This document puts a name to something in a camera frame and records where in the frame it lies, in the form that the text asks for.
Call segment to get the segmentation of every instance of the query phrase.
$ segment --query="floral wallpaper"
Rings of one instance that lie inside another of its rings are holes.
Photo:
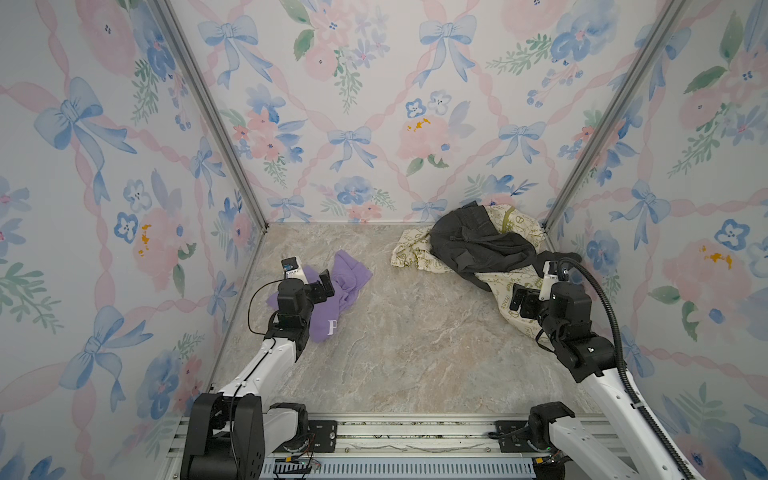
[[[259,228],[141,0],[0,31],[0,479],[153,478]]]
[[[268,220],[353,223],[543,219],[664,4],[171,3]]]
[[[768,478],[767,49],[765,0],[693,0],[553,232],[708,480]]]

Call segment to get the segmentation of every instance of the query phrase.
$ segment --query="patterned garment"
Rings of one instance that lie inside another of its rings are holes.
[[[508,205],[491,205],[485,207],[494,227],[500,233],[513,231],[521,234],[540,252],[546,234],[536,220],[521,214]],[[415,266],[419,270],[432,273],[452,273],[442,261],[429,252],[429,231],[431,227],[409,228],[402,232],[400,241],[392,252],[390,263],[393,266]],[[498,303],[498,311],[502,316],[525,335],[534,338],[539,331],[538,323],[532,319],[524,319],[517,312],[509,309],[512,300],[512,286],[519,283],[523,286],[541,288],[541,278],[532,266],[526,266],[511,272],[476,273],[480,280],[490,287]]]

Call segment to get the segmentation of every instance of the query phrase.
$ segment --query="dark gray cloth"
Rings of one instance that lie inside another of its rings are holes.
[[[561,257],[574,257],[575,253],[541,252],[522,235],[515,232],[499,233],[491,222],[485,207],[472,202],[444,215],[429,233],[432,255],[465,280],[483,290],[491,291],[487,283],[475,273],[510,272],[533,265],[543,277],[544,262]]]

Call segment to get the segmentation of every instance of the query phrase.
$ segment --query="clothing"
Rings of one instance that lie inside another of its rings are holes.
[[[539,223],[521,214],[514,207],[508,205],[491,205],[485,207],[488,217],[498,232],[516,232],[531,242],[538,252],[546,238],[546,233]],[[449,273],[452,270],[432,255],[430,251],[429,234],[431,227],[411,228],[402,232],[400,241],[392,252],[390,263],[398,267],[413,267],[431,273]],[[498,311],[515,328],[532,339],[541,329],[536,320],[524,319],[517,312],[509,309],[512,300],[512,286],[519,283],[528,288],[541,288],[542,280],[536,274],[533,266],[526,266],[511,272],[475,273],[483,282],[491,287]]]
[[[320,275],[311,267],[304,266],[304,275],[310,283],[320,280]],[[344,250],[336,252],[336,258],[331,271],[333,296],[323,303],[317,303],[310,318],[310,339],[315,343],[327,340],[336,331],[337,320],[344,310],[350,308],[360,290],[371,280],[373,273],[365,265],[352,258]],[[266,304],[277,310],[277,293],[268,299]]]
[[[521,234],[514,231],[499,233],[485,207],[476,202],[443,216],[435,223],[429,239],[435,257],[465,280],[488,292],[491,287],[474,273],[510,272],[532,265],[543,278],[545,261],[575,255],[537,254],[533,244]]]

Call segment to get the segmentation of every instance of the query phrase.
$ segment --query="purple garment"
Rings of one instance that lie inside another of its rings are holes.
[[[320,275],[311,266],[304,266],[303,269],[308,282],[320,280]],[[333,335],[339,314],[355,303],[358,293],[372,276],[373,273],[365,265],[353,259],[347,252],[336,252],[331,271],[331,284],[336,293],[325,302],[316,304],[312,311],[310,339],[313,342],[321,343]],[[266,304],[277,310],[277,293],[266,299]]]

